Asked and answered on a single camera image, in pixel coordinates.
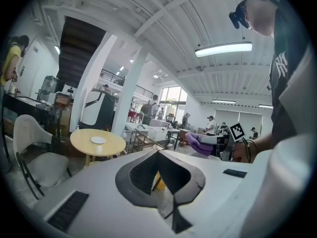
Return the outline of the person's right forearm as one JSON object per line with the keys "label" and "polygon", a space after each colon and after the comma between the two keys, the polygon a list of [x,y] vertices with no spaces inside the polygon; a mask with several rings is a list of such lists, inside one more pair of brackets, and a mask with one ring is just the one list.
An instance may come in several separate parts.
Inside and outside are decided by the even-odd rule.
{"label": "person's right forearm", "polygon": [[232,149],[232,161],[241,163],[252,163],[256,156],[266,150],[272,149],[272,133],[255,140],[236,142]]}

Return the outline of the black desk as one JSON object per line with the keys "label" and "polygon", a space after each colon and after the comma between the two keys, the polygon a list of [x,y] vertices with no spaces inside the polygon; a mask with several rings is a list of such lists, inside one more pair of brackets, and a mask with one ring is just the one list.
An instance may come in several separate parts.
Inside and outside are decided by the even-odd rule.
{"label": "black desk", "polygon": [[3,96],[3,107],[7,108],[18,116],[30,115],[48,131],[50,126],[55,126],[56,132],[54,135],[61,137],[60,118],[61,108],[49,106],[45,103],[40,103],[25,96],[17,96],[16,94],[5,93]]}

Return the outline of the person in dark shirt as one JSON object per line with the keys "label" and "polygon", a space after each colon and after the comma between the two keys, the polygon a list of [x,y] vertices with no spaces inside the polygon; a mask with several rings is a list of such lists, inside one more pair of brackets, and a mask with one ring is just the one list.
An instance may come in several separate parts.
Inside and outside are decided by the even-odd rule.
{"label": "person in dark shirt", "polygon": [[309,34],[296,12],[282,5],[275,13],[273,34],[268,149],[301,133],[317,134],[317,60]]}

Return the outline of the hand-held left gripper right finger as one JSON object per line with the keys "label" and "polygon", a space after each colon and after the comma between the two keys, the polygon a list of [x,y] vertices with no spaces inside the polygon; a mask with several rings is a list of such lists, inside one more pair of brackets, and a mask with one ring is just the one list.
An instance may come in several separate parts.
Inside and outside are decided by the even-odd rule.
{"label": "hand-held left gripper right finger", "polygon": [[193,201],[179,205],[173,213],[181,231],[159,229],[158,238],[254,238],[252,205],[263,182],[263,155],[252,164],[203,159],[159,151],[161,156],[188,164],[205,176],[205,186]]}

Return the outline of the dark staircase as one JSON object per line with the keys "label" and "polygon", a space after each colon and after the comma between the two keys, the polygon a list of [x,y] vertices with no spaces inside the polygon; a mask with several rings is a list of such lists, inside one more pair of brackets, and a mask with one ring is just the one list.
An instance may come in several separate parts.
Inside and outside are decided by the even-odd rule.
{"label": "dark staircase", "polygon": [[57,78],[78,87],[92,55],[106,31],[87,22],[66,17],[60,40],[59,71]]}

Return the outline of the purple cloth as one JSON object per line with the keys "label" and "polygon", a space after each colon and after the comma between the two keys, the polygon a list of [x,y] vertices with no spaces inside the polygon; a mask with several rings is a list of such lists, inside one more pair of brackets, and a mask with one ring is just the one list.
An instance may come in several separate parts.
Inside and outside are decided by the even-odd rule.
{"label": "purple cloth", "polygon": [[210,156],[214,154],[213,146],[211,144],[201,142],[201,139],[208,136],[192,132],[186,133],[185,136],[190,146],[199,154],[202,154],[204,156]]}

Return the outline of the white and black kiosk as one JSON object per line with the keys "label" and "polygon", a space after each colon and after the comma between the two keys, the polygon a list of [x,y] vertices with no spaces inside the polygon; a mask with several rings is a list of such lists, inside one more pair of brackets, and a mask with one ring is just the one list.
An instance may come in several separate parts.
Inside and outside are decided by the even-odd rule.
{"label": "white and black kiosk", "polygon": [[111,132],[117,100],[116,96],[108,92],[92,89],[87,95],[79,128]]}

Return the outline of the black legged table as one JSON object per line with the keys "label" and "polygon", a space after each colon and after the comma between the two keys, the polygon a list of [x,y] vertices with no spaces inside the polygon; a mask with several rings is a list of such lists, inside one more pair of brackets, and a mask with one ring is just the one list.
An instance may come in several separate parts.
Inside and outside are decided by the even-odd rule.
{"label": "black legged table", "polygon": [[168,148],[169,144],[174,146],[174,150],[176,149],[176,146],[178,144],[179,141],[179,133],[180,130],[178,129],[169,129],[167,131],[167,135],[166,135],[166,141],[165,141],[165,146],[164,148]]}

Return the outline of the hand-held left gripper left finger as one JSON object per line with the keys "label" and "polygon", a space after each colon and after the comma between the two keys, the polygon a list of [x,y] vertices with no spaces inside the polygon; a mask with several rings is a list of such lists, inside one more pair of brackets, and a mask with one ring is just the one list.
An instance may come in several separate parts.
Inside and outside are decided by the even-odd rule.
{"label": "hand-held left gripper left finger", "polygon": [[44,220],[74,191],[88,199],[66,234],[72,238],[172,238],[171,227],[156,208],[138,207],[118,191],[115,176],[119,169],[148,151],[132,153],[93,164],[53,187],[33,207]]}

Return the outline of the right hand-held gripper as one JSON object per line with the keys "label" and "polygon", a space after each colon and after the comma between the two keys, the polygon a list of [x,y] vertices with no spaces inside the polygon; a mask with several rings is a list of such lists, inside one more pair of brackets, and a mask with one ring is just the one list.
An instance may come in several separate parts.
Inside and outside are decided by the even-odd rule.
{"label": "right hand-held gripper", "polygon": [[244,137],[245,133],[242,126],[237,123],[233,126],[222,128],[218,136],[199,136],[198,141],[202,144],[216,144],[216,155],[222,161],[231,161],[235,143]]}

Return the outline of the round wooden side table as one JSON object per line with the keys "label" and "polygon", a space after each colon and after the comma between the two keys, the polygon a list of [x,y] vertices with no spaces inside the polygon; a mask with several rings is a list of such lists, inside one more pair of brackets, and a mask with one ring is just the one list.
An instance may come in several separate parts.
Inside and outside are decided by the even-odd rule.
{"label": "round wooden side table", "polygon": [[[104,144],[95,144],[91,142],[91,137],[99,136],[106,140]],[[109,157],[112,159],[114,155],[119,155],[125,151],[125,140],[108,131],[99,129],[80,129],[72,132],[70,135],[71,145],[78,151],[86,155],[86,167],[91,162],[95,162],[96,157]]]}

